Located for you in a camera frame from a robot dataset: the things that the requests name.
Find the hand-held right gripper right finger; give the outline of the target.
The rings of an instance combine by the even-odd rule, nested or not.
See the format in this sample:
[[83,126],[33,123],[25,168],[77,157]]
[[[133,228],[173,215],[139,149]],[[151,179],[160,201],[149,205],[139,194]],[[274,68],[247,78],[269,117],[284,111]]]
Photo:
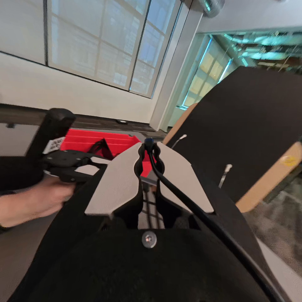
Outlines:
[[[161,142],[155,144],[157,169],[207,214],[214,209],[196,176],[191,163]],[[179,217],[188,219],[193,213],[160,180],[157,181],[156,207],[165,228],[172,228]]]

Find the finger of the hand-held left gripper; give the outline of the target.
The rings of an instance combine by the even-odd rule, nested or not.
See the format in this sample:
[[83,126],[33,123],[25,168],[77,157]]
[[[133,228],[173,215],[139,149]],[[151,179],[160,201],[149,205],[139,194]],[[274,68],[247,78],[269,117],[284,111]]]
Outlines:
[[97,165],[83,165],[76,168],[74,171],[77,173],[86,174],[89,176],[94,176],[101,168],[106,167],[105,164],[97,164]]
[[93,166],[108,165],[110,162],[111,162],[110,160],[105,159],[103,157],[92,156],[89,159],[89,165],[93,165]]

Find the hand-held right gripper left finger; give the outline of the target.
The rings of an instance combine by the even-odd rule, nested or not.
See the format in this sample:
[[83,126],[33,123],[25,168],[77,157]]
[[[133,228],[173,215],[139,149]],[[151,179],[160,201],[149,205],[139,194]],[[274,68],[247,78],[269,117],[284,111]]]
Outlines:
[[143,209],[141,173],[145,155],[138,142],[108,165],[85,209],[87,217],[120,218],[129,229],[137,229]]

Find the person's left hand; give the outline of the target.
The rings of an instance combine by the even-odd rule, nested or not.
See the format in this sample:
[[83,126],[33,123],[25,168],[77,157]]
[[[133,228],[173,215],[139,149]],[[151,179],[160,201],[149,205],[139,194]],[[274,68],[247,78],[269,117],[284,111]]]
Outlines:
[[46,176],[33,187],[0,197],[0,225],[11,228],[58,212],[74,193],[76,184]]

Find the black bin divider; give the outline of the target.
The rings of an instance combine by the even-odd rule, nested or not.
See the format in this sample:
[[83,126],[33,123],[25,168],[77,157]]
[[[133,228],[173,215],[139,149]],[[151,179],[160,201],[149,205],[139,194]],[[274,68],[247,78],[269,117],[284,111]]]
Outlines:
[[87,151],[87,153],[104,157],[107,160],[113,160],[114,156],[104,138],[95,142]]

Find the red plastic bin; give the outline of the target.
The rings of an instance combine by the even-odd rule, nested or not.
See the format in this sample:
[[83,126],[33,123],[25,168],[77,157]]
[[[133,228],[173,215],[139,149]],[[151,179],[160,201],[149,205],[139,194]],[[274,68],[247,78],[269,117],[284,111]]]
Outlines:
[[[70,129],[60,146],[60,150],[76,150],[87,153],[89,148],[102,138],[106,140],[114,158],[141,142],[136,135]],[[131,164],[129,162],[131,159],[136,160],[135,154],[131,151],[127,151],[126,155],[120,159],[113,159],[113,164],[107,166],[107,174],[112,177],[136,177],[135,163]]]

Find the white stand with black board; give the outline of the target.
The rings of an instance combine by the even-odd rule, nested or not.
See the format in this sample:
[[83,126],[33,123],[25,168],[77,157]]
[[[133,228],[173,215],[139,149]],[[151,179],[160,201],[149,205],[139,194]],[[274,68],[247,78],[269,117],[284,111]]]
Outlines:
[[236,206],[241,213],[254,209],[277,186],[286,187],[301,172],[301,168],[299,168],[302,159],[301,141],[295,142],[282,157],[287,155],[297,157],[299,164],[296,167],[285,166],[280,157],[251,189],[236,202]]

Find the black sheet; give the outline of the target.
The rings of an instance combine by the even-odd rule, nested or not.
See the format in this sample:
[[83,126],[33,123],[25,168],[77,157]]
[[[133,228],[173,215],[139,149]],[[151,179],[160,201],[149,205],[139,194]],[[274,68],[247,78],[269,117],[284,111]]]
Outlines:
[[302,77],[238,67],[213,87],[167,143],[219,184],[233,202],[277,162],[302,134]]

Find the yellow smiley sticker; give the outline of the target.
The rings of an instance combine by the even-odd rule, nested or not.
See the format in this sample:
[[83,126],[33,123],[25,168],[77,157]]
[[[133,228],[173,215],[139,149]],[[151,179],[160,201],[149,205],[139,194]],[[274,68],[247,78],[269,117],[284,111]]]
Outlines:
[[296,167],[299,164],[297,157],[293,155],[287,155],[281,157],[281,162],[288,167],[294,167],[294,166]]

